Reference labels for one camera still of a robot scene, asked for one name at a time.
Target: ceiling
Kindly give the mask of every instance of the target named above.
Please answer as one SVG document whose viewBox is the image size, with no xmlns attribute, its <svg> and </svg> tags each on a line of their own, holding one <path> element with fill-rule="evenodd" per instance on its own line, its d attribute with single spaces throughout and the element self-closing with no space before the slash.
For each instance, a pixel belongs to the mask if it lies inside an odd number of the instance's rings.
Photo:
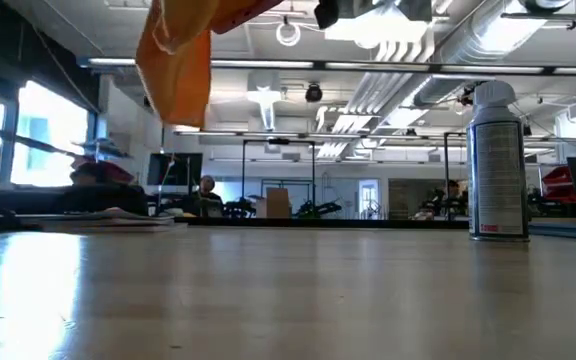
<svg viewBox="0 0 576 360">
<path fill-rule="evenodd" d="M 112 6 L 139 7 L 144 0 L 4 0 L 45 31 L 49 36 L 82 57 L 132 57 L 141 36 L 146 11 L 117 10 Z M 250 21 L 224 35 L 213 38 L 213 57 L 257 58 L 257 59 L 321 59 L 321 60 L 373 60 L 378 48 L 367 50 L 352 41 L 330 41 L 316 31 L 313 9 L 316 0 L 285 1 L 277 9 L 304 13 L 295 22 L 311 24 L 302 27 L 302 37 L 294 47 L 281 45 L 276 39 L 277 24 L 281 17 L 264 16 Z M 443 3 L 436 0 L 435 5 Z M 480 1 L 455 0 L 447 9 L 449 19 L 437 21 L 432 27 L 434 44 L 440 42 Z M 576 4 L 569 5 L 561 13 L 575 13 Z M 565 25 L 547 23 L 548 27 Z M 576 30 L 542 29 L 537 31 L 519 49 L 503 59 L 507 64 L 571 64 L 576 65 Z M 351 100 L 363 74 L 341 72 L 299 72 L 279 73 L 283 91 L 283 101 L 275 104 L 278 129 L 301 129 L 310 131 L 315 126 L 317 111 L 321 105 L 340 105 Z M 562 107 L 548 103 L 576 102 L 576 79 L 574 78 L 535 78 L 498 77 L 513 85 L 518 94 L 518 107 L 531 114 L 534 121 L 546 129 L 552 129 L 553 114 Z M 144 91 L 139 77 L 134 71 L 116 74 L 117 86 L 140 105 Z M 310 82 L 320 84 L 324 97 L 320 104 L 309 104 L 304 93 Z M 216 70 L 213 73 L 211 104 L 208 108 L 207 128 L 248 129 L 261 131 L 259 106 L 246 99 L 248 71 Z M 462 130 L 472 118 L 466 109 L 458 111 L 458 106 L 447 103 L 431 110 L 413 123 L 419 134 L 437 135 L 445 131 Z M 332 127 L 339 114 L 326 116 Z M 392 133 L 385 128 L 381 133 Z M 533 129 L 535 134 L 545 134 L 541 127 Z"/>
</svg>

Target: can label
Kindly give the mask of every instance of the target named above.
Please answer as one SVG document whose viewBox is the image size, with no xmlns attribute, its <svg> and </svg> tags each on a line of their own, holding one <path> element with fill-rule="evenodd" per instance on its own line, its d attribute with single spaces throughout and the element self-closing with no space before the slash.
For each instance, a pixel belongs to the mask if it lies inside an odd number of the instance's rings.
<svg viewBox="0 0 576 360">
<path fill-rule="evenodd" d="M 477 187 L 476 211 L 471 212 L 471 232 L 479 234 L 524 235 L 525 208 L 523 191 L 523 154 L 519 127 L 516 123 L 480 124 L 474 127 L 474 149 L 471 161 L 470 186 Z"/>
</svg>

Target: desk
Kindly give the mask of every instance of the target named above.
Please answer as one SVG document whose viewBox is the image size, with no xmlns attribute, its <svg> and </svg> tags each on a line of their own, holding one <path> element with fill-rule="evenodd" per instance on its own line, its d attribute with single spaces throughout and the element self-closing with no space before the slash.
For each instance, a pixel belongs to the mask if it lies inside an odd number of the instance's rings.
<svg viewBox="0 0 576 360">
<path fill-rule="evenodd" d="M 0 358 L 576 359 L 576 241 L 0 235 Z"/>
</svg>

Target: orange fabric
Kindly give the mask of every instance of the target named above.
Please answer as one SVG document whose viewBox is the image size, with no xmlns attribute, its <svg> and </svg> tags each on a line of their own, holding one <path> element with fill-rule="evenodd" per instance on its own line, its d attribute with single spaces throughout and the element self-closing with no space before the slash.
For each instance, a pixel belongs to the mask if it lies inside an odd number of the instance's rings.
<svg viewBox="0 0 576 360">
<path fill-rule="evenodd" d="M 137 67 L 164 123 L 204 126 L 210 97 L 210 25 L 258 0 L 155 0 L 137 48 Z"/>
</svg>

